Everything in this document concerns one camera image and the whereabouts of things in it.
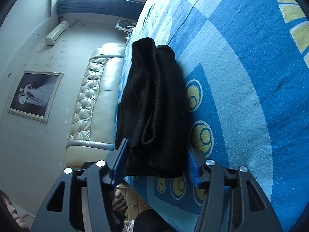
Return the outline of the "person left hand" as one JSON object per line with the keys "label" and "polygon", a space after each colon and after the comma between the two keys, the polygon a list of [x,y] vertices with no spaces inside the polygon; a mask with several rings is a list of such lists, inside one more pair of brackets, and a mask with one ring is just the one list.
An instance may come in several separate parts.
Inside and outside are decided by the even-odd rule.
{"label": "person left hand", "polygon": [[114,199],[112,201],[112,209],[116,212],[125,212],[128,209],[126,200],[120,189],[116,189]]}

